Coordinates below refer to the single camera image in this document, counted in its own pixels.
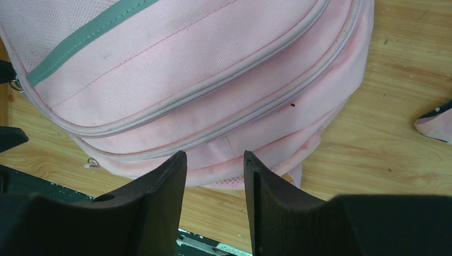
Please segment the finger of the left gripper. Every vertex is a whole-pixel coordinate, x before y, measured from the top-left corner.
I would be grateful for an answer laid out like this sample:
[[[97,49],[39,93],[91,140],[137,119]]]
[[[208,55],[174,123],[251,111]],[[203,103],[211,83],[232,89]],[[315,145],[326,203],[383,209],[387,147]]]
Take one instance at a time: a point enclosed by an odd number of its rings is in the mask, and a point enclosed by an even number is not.
[[[25,132],[17,127],[1,126],[1,152],[29,141]]]
[[[11,81],[15,81],[17,74],[13,65],[5,60],[0,60],[0,83],[5,84]]]

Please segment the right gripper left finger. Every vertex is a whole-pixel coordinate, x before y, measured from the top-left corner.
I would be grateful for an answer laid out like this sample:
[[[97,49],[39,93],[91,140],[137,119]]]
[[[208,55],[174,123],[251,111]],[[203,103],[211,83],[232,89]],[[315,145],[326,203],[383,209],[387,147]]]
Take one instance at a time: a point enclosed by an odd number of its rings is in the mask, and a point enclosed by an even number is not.
[[[1,196],[1,255],[174,255],[187,155],[94,200]]]

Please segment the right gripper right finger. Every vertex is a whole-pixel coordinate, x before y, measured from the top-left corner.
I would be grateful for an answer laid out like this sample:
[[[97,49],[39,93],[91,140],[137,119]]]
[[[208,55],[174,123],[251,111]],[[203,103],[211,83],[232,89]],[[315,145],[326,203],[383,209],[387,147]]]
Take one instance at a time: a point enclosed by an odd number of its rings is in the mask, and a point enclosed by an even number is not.
[[[451,197],[312,196],[244,153],[254,255],[451,255]]]

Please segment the pink student backpack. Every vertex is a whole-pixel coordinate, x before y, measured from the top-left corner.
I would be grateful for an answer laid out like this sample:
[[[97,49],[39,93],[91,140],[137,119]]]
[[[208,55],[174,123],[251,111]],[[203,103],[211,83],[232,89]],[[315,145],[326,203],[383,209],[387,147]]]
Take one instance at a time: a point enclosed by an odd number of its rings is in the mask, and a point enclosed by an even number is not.
[[[301,182],[361,85],[374,1],[1,1],[18,91],[136,179],[177,151],[186,185],[243,189],[244,152]]]

